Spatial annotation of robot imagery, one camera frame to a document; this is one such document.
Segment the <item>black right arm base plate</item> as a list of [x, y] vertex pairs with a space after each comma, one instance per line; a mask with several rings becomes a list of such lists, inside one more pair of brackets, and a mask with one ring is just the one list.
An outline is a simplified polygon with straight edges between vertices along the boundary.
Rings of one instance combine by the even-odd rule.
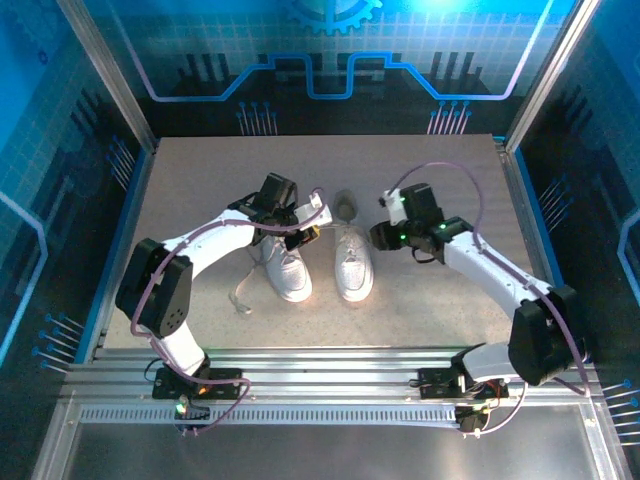
[[418, 369], [417, 377], [409, 381], [409, 387], [417, 389], [423, 400], [493, 400], [509, 396], [506, 383], [495, 379], [476, 382], [454, 367]]

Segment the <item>grey metal panel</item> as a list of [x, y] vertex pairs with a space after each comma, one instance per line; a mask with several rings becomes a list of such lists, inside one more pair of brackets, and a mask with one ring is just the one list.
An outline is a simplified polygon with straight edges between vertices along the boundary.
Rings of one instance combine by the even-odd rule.
[[480, 437], [424, 425], [285, 423], [281, 410], [197, 437], [114, 408], [59, 407], [28, 480], [640, 480], [602, 408], [526, 406]]

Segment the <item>aluminium side rail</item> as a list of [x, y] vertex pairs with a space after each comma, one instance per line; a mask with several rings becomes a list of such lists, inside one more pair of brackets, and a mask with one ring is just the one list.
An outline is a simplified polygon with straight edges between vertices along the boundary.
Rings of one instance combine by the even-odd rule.
[[531, 203], [536, 198], [528, 193], [528, 180], [522, 173], [515, 154], [507, 151], [504, 140], [495, 137], [494, 143], [526, 248], [530, 275], [553, 287], [562, 285], [561, 277], [553, 274], [557, 272], [556, 264], [554, 259], [549, 259], [542, 234], [538, 229], [535, 205]]

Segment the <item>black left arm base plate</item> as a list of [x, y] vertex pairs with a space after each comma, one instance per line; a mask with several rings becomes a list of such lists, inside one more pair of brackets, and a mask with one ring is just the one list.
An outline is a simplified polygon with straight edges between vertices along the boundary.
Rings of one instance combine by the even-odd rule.
[[184, 396], [189, 400], [236, 400], [240, 395], [241, 369], [203, 367], [194, 373], [194, 377], [199, 380], [215, 380], [218, 384], [188, 381], [174, 370], [162, 367], [156, 373], [152, 398], [178, 400]]

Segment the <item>aluminium frame post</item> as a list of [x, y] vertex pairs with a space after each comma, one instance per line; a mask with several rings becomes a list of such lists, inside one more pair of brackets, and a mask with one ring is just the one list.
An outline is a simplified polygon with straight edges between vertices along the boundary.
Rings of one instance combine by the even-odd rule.
[[575, 0], [570, 14], [508, 130], [504, 141], [506, 153], [512, 154], [520, 146], [525, 134], [531, 128], [544, 102], [568, 65], [572, 53], [601, 2], [602, 0]]
[[157, 139], [84, 0], [56, 0], [56, 3], [133, 135], [146, 152], [154, 154]]

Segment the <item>aluminium rail frame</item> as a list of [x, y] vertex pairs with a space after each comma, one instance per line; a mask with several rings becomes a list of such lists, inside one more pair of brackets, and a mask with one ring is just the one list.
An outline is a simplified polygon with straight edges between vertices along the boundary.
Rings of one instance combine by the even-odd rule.
[[[215, 349], [215, 368], [239, 368], [259, 403], [416, 403], [410, 388], [421, 368], [446, 368], [457, 347], [309, 347]], [[69, 368], [60, 397], [78, 401], [147, 401], [155, 353], [149, 348], [101, 348]]]

